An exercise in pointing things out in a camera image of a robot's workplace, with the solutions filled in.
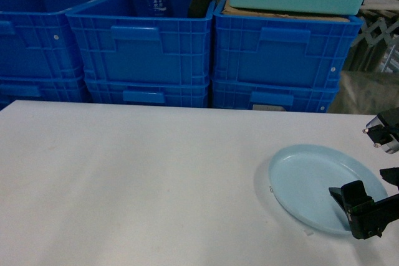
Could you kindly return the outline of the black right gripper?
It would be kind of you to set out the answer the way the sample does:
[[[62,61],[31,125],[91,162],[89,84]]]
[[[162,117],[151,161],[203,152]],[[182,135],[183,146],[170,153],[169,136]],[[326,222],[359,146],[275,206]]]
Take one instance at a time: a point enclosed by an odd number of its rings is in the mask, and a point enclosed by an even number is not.
[[[399,187],[399,168],[385,168],[380,175],[391,185]],[[329,188],[329,193],[348,214],[352,235],[356,239],[382,236],[391,222],[398,220],[398,195],[375,202],[366,193],[363,181],[356,180],[340,188]]]

